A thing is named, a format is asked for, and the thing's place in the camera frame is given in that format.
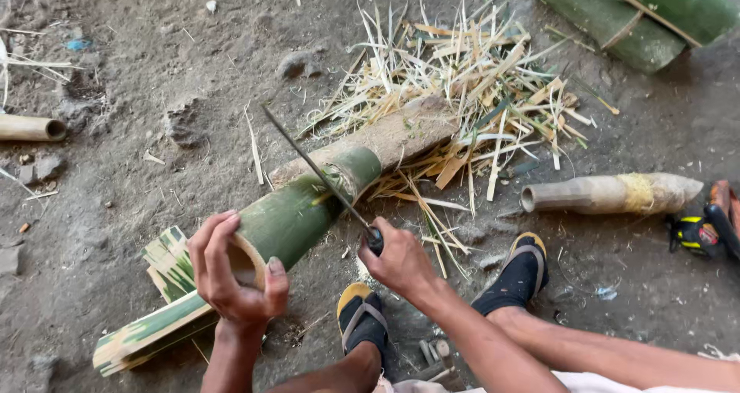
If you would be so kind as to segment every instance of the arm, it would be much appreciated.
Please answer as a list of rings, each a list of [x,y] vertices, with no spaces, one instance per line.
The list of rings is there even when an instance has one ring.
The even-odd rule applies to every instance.
[[[471,308],[440,279],[429,256],[406,230],[383,218],[373,225],[385,241],[376,257],[363,245],[370,274],[427,315],[446,332],[486,391],[568,391],[550,371]]]
[[[276,257],[265,267],[265,292],[236,282],[227,246],[237,227],[236,211],[213,215],[187,243],[198,294],[221,316],[201,393],[252,392],[267,322],[282,314],[288,301],[288,277]]]

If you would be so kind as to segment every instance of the leg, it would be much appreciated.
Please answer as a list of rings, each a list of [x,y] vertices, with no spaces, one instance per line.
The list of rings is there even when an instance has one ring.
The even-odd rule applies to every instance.
[[[499,279],[473,302],[529,354],[551,369],[595,373],[635,388],[740,391],[740,364],[569,329],[527,313],[527,301],[548,283],[545,256],[539,237],[521,235]]]
[[[334,365],[296,376],[269,393],[370,393],[380,377],[380,351],[363,341]]]
[[[486,319],[555,370],[596,373],[640,389],[672,386],[740,391],[738,363],[565,328],[517,306],[499,308]]]

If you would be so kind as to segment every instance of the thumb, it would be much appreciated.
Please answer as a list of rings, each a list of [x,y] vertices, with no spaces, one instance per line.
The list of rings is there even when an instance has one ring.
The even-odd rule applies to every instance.
[[[288,275],[283,262],[277,257],[270,257],[265,267],[265,314],[273,317],[282,314],[288,303]]]
[[[363,263],[365,263],[365,266],[368,268],[368,272],[370,272],[371,275],[375,275],[375,273],[380,270],[380,266],[382,265],[380,257],[375,255],[370,247],[368,247],[365,237],[363,237],[363,245],[360,246],[357,256]]]

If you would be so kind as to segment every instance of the fingernail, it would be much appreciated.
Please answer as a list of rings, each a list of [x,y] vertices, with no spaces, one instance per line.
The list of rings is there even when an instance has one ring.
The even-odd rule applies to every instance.
[[[273,276],[285,275],[285,268],[283,267],[283,262],[281,262],[280,259],[275,256],[270,257],[270,260],[268,260],[267,262],[267,268],[270,269],[270,275],[273,275]]]

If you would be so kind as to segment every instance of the flip-flop strap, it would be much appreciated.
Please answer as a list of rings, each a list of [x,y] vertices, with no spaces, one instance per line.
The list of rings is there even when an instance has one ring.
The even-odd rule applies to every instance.
[[[388,323],[385,322],[385,318],[383,315],[375,309],[375,307],[369,303],[363,302],[359,308],[357,308],[357,311],[355,311],[355,314],[352,315],[352,319],[349,320],[349,324],[347,324],[347,327],[344,329],[344,332],[342,333],[342,351],[347,351],[347,340],[349,340],[350,334],[352,334],[353,331],[355,331],[355,327],[357,327],[357,323],[360,322],[360,317],[363,316],[364,313],[369,313],[372,315],[373,318],[377,319],[378,322],[385,328],[385,333],[388,333]]]
[[[537,248],[537,246],[522,246],[514,250],[511,256],[506,260],[506,263],[501,270],[503,272],[503,270],[506,269],[506,266],[511,263],[511,261],[516,258],[516,256],[521,255],[522,253],[532,253],[534,255],[534,258],[537,259],[537,284],[534,286],[534,295],[532,296],[535,297],[537,296],[537,293],[540,292],[542,277],[545,274],[545,259],[542,256],[542,252],[539,248]]]

